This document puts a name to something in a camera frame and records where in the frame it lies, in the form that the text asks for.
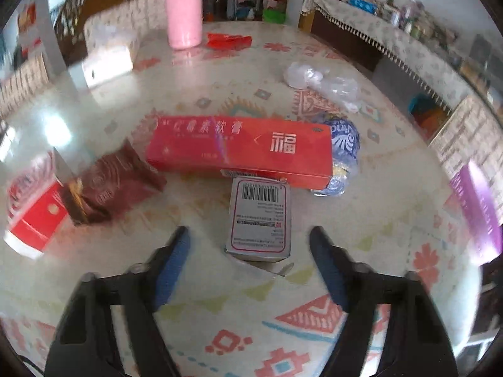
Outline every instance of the pink liquid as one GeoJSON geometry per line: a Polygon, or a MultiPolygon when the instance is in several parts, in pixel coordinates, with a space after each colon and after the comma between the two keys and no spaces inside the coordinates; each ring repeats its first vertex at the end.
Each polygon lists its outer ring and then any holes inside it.
{"type": "Polygon", "coordinates": [[[174,50],[199,45],[203,38],[202,0],[165,0],[168,40],[174,50]]]}

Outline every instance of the green plastic basket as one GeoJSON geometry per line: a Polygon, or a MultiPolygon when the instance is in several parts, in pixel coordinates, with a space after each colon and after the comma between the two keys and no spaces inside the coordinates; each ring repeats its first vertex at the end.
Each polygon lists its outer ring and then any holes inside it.
{"type": "Polygon", "coordinates": [[[282,12],[266,9],[262,12],[262,19],[264,22],[272,22],[273,24],[283,24],[286,15],[282,12]]]}

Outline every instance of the brown wrapper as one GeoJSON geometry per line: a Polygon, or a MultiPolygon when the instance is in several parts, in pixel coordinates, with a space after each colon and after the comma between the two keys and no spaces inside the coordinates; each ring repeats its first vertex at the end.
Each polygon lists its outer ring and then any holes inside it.
{"type": "Polygon", "coordinates": [[[166,179],[141,160],[129,141],[60,190],[75,225],[105,222],[163,191],[166,179]]]}

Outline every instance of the staircase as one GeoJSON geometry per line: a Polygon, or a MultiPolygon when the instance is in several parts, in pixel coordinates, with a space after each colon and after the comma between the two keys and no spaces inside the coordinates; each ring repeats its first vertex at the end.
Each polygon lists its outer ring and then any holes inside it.
{"type": "Polygon", "coordinates": [[[128,0],[65,0],[54,23],[54,33],[67,66],[87,56],[84,41],[86,20],[128,0]]]}

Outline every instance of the red box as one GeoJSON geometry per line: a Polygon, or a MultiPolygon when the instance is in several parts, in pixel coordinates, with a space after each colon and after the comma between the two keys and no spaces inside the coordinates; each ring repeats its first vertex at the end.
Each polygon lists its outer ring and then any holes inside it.
{"type": "Polygon", "coordinates": [[[160,171],[218,171],[324,189],[332,175],[330,127],[280,119],[160,117],[147,148],[160,171]]]}
{"type": "Polygon", "coordinates": [[[58,191],[71,176],[59,153],[52,150],[32,161],[8,189],[5,242],[17,253],[40,257],[67,215],[58,191]]]}

